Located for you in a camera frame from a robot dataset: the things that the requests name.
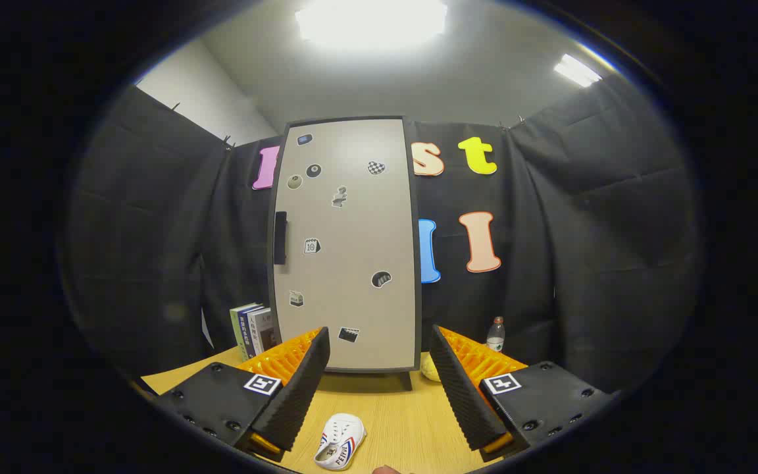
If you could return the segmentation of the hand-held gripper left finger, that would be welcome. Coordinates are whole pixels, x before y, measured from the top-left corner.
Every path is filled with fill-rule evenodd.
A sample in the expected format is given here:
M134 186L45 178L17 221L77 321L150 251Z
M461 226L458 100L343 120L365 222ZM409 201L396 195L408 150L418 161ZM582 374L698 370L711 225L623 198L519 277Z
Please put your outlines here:
M154 404L231 448L280 461L301 431L329 354L328 328L319 327L237 367L210 363Z

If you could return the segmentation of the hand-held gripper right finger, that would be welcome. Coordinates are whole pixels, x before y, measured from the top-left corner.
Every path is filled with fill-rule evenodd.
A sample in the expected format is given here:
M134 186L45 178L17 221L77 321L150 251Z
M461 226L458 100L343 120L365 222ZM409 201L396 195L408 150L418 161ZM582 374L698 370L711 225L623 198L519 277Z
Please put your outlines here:
M433 326L430 356L469 448L484 461L522 459L557 443L617 401L559 364L527 365Z

